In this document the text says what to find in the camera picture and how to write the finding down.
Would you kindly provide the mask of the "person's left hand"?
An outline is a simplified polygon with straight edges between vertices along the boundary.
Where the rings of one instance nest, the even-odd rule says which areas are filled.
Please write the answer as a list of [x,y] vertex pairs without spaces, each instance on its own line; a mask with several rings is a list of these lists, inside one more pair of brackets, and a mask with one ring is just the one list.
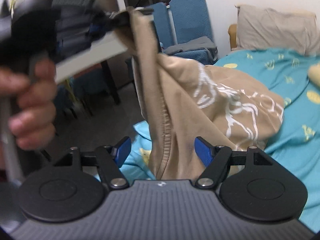
[[33,84],[25,74],[1,67],[1,97],[15,97],[21,110],[9,118],[9,130],[23,150],[43,148],[55,135],[55,74],[55,65],[49,59],[35,64],[36,82]]

